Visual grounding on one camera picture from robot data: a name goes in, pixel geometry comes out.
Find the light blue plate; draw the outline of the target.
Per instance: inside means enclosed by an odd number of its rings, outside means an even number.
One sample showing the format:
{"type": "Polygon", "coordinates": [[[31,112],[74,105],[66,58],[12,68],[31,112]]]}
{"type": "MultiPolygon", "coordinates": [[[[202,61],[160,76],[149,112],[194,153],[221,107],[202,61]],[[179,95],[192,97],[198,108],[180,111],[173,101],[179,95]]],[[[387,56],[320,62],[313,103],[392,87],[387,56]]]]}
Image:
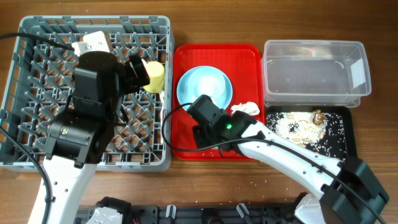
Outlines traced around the light blue plate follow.
{"type": "MultiPolygon", "coordinates": [[[[204,65],[204,66],[194,67],[194,68],[190,69],[189,71],[185,72],[183,74],[183,76],[181,77],[181,79],[178,81],[176,93],[177,93],[178,102],[181,105],[185,104],[185,103],[193,103],[198,98],[198,97],[194,97],[192,94],[190,94],[188,92],[188,79],[190,78],[191,74],[196,69],[201,68],[201,67],[210,67],[210,66],[204,65]]],[[[223,72],[223,75],[224,75],[224,79],[225,79],[225,83],[226,83],[226,85],[225,85],[226,89],[224,91],[224,94],[219,98],[212,98],[212,97],[210,97],[210,98],[217,107],[226,109],[232,100],[233,87],[232,87],[230,79],[226,76],[226,74],[224,72],[223,72]]]]}

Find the yellow plastic cup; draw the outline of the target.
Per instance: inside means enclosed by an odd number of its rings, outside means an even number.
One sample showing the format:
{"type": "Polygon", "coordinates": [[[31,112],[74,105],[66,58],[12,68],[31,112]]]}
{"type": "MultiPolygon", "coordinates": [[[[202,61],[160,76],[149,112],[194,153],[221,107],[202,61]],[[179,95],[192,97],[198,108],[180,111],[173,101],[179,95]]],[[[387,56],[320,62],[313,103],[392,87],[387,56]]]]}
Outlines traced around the yellow plastic cup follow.
{"type": "Polygon", "coordinates": [[[160,93],[165,84],[165,68],[160,62],[151,61],[145,64],[150,83],[144,86],[149,93],[160,93]]]}

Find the white plastic fork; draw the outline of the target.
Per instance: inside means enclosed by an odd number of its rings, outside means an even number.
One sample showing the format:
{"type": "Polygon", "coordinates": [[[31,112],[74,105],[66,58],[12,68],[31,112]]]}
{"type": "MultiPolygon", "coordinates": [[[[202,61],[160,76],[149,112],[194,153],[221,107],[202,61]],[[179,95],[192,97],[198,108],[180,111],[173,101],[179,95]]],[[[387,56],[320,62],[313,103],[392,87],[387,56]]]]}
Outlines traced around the white plastic fork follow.
{"type": "Polygon", "coordinates": [[[160,99],[160,104],[161,104],[161,110],[160,110],[160,133],[162,133],[163,130],[163,122],[164,122],[164,112],[165,112],[165,92],[162,90],[159,92],[159,99],[160,99]]]}

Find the white tissue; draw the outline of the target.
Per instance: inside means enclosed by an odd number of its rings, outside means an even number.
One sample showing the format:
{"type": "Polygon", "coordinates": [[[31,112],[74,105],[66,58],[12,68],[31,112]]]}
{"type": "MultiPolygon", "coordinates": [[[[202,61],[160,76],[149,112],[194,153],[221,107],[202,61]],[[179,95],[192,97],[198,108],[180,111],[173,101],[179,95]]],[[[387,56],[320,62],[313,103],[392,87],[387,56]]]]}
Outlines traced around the white tissue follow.
{"type": "Polygon", "coordinates": [[[248,101],[247,103],[240,103],[238,105],[233,105],[231,107],[231,111],[232,111],[232,113],[241,111],[241,112],[247,113],[250,116],[255,116],[260,113],[260,109],[259,109],[258,105],[251,101],[248,101]]]}

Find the light blue bowl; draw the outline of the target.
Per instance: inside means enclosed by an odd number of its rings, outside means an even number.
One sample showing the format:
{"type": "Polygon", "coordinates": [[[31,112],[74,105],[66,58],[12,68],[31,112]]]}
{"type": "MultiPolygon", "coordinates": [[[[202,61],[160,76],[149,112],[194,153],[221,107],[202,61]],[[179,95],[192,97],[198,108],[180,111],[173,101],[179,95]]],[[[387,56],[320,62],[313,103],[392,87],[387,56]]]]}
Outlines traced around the light blue bowl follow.
{"type": "Polygon", "coordinates": [[[223,72],[214,67],[196,69],[188,79],[188,92],[194,97],[208,95],[219,98],[226,89],[223,72]]]}

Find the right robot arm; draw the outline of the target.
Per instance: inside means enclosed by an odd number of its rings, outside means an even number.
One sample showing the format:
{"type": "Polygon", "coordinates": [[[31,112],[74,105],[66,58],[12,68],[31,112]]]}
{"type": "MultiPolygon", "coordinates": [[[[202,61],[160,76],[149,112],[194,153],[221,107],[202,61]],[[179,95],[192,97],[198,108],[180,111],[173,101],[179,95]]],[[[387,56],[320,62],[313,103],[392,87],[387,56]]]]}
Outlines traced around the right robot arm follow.
{"type": "Polygon", "coordinates": [[[309,151],[238,111],[229,115],[202,95],[187,113],[204,129],[208,147],[234,151],[272,166],[308,192],[294,215],[303,223],[383,223],[388,194],[361,159],[343,162],[309,151]]]}

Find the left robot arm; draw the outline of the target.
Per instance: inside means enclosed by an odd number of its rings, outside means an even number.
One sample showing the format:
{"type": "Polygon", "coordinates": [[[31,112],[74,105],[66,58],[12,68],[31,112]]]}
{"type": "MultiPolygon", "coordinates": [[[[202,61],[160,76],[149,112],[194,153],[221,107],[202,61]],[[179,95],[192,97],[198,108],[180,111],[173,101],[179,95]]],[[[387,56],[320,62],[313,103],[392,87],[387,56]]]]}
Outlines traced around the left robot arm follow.
{"type": "Polygon", "coordinates": [[[115,127],[129,122],[124,96],[150,82],[138,53],[121,63],[102,51],[81,54],[72,78],[75,90],[47,130],[45,176],[29,223],[73,223],[115,127]]]}

